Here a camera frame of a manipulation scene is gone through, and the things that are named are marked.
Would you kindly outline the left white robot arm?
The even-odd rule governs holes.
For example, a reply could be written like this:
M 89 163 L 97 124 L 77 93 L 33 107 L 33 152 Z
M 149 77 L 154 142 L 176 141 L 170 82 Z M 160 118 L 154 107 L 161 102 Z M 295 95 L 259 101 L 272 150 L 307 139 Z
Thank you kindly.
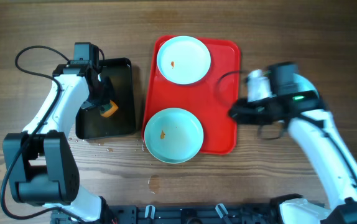
M 6 174 L 0 191 L 2 211 L 15 220 L 47 212 L 77 223 L 114 223 L 103 197 L 80 185 L 67 137 L 81 105 L 102 87 L 93 65 L 59 65 L 52 88 L 36 117 L 20 133 L 7 134 L 2 149 Z

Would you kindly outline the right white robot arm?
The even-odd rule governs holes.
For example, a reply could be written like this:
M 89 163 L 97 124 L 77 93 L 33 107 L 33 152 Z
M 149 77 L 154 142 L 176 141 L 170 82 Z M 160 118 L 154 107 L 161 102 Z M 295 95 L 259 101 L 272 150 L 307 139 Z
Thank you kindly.
M 263 127 L 275 121 L 302 148 L 328 198 L 322 208 L 302 197 L 280 198 L 280 223 L 357 223 L 357 163 L 342 140 L 333 115 L 314 91 L 259 100 L 239 99 L 229 116 L 238 124 Z

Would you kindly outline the teal plate with stain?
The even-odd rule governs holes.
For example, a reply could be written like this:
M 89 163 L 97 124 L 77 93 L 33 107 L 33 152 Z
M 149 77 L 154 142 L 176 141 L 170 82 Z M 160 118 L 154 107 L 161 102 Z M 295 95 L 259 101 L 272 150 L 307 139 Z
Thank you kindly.
M 204 131 L 201 122 L 191 112 L 167 108 L 148 120 L 144 142 L 158 160 L 179 164 L 193 158 L 202 148 Z

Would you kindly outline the white plate with stain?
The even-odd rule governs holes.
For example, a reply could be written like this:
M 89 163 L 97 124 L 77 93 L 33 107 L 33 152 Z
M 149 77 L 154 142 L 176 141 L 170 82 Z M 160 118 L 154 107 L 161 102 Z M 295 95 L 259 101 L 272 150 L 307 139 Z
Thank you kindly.
M 164 78 L 178 85 L 200 81 L 211 67 L 211 53 L 197 38 L 177 36 L 157 52 L 157 68 Z

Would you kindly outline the orange green sponge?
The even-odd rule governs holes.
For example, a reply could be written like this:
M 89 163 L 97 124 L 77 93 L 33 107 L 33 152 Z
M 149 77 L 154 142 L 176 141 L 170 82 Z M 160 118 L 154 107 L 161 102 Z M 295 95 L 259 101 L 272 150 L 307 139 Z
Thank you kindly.
M 102 115 L 102 117 L 104 118 L 109 118 L 118 110 L 118 108 L 119 107 L 117 106 L 117 104 L 110 100 L 108 104 L 100 106 L 100 115 Z

